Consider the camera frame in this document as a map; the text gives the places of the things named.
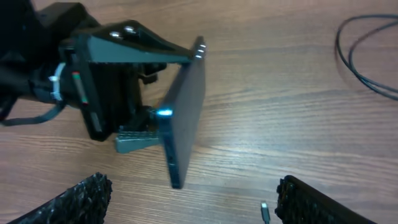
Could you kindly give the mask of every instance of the brown wooden tabletop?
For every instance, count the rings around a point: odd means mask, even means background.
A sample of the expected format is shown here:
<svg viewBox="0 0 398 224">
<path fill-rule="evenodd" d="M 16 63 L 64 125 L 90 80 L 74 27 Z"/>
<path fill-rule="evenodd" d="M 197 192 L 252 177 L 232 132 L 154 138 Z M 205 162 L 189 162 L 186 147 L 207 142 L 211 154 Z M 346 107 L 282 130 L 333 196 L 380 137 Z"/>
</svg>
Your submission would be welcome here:
<svg viewBox="0 0 398 224">
<path fill-rule="evenodd" d="M 38 9 L 49 0 L 36 0 Z M 160 146 L 117 154 L 114 136 L 89 139 L 78 110 L 33 126 L 0 128 L 0 223 L 95 172 L 113 181 L 107 223 L 272 223 L 279 179 L 294 175 L 378 223 L 398 218 L 398 102 L 363 87 L 336 62 L 343 20 L 395 13 L 394 0 L 85 0 L 100 23 L 135 19 L 189 47 L 208 45 L 206 98 L 183 190 L 172 190 Z M 380 20 L 348 26 L 346 51 Z M 365 41 L 358 70 L 398 88 L 398 28 Z M 162 97 L 171 66 L 143 90 Z M 11 117 L 51 106 L 18 101 Z"/>
</svg>

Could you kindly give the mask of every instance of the dark rectangular object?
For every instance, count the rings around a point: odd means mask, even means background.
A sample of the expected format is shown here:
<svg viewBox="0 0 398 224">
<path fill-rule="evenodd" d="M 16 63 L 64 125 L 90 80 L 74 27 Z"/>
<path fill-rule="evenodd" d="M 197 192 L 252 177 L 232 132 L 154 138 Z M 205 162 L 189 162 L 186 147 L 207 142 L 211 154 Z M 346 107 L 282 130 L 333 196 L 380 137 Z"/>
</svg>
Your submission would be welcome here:
<svg viewBox="0 0 398 224">
<path fill-rule="evenodd" d="M 204 52 L 198 37 L 195 52 Z M 197 55 L 183 64 L 157 111 L 160 140 L 164 145 L 171 185 L 181 189 L 185 181 L 205 97 L 205 56 Z"/>
</svg>

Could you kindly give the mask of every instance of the wooden surface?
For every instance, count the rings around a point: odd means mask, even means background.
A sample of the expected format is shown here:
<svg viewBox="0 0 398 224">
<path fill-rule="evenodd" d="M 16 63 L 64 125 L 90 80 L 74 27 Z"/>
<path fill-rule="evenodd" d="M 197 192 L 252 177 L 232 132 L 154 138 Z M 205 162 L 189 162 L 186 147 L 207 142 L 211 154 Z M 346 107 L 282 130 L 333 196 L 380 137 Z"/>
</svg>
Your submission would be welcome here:
<svg viewBox="0 0 398 224">
<path fill-rule="evenodd" d="M 45 124 L 0 129 L 1 223 L 97 171 L 113 181 L 107 223 L 262 223 L 261 200 L 280 223 L 275 189 L 287 174 L 375 222 L 396 222 L 398 103 L 340 67 L 333 39 L 344 19 L 394 13 L 397 1 L 82 2 L 101 23 L 135 19 L 184 47 L 205 36 L 206 99 L 185 187 L 170 189 L 161 147 L 116 154 L 113 138 L 91 141 L 80 112 L 68 108 Z M 350 26 L 345 49 L 378 24 Z M 359 71 L 398 87 L 397 38 L 393 28 L 363 43 Z M 148 86 L 146 101 L 160 98 L 174 74 L 171 67 Z M 19 101 L 12 117 L 47 109 Z"/>
</svg>

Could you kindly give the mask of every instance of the wood grain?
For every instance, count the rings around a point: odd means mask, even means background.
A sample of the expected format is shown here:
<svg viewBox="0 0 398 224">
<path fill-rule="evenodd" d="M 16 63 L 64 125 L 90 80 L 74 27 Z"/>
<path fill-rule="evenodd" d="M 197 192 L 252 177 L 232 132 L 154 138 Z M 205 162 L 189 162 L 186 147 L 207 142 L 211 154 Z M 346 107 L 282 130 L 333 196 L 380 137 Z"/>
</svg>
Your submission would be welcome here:
<svg viewBox="0 0 398 224">
<path fill-rule="evenodd" d="M 37 8 L 50 0 L 36 0 Z M 36 126 L 0 129 L 0 222 L 99 171 L 113 181 L 107 223 L 262 223 L 279 179 L 294 175 L 378 223 L 398 209 L 398 104 L 363 87 L 335 61 L 344 19 L 394 13 L 393 0 L 84 0 L 101 23 L 140 21 L 171 42 L 208 44 L 206 99 L 183 190 L 169 187 L 162 148 L 116 154 L 89 139 L 79 111 Z M 345 50 L 380 21 L 350 25 Z M 398 87 L 398 29 L 365 41 L 360 72 Z M 175 67 L 148 86 L 163 96 Z M 48 109 L 19 101 L 12 117 Z"/>
</svg>

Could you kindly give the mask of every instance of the black robotic part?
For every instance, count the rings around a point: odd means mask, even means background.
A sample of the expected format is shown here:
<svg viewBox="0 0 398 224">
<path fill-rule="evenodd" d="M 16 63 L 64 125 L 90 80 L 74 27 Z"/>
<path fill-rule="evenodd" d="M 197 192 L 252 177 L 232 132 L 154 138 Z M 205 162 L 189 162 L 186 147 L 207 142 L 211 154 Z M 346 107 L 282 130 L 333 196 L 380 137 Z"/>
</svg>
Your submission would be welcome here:
<svg viewBox="0 0 398 224">
<path fill-rule="evenodd" d="M 106 175 L 96 173 L 8 224 L 102 224 L 111 200 L 111 186 Z"/>
<path fill-rule="evenodd" d="M 277 193 L 275 214 L 283 224 L 374 223 L 291 175 L 280 180 Z"/>
<path fill-rule="evenodd" d="M 192 48 L 193 62 L 183 64 L 157 111 L 172 187 L 181 189 L 205 98 L 205 49 L 203 37 Z"/>
</svg>

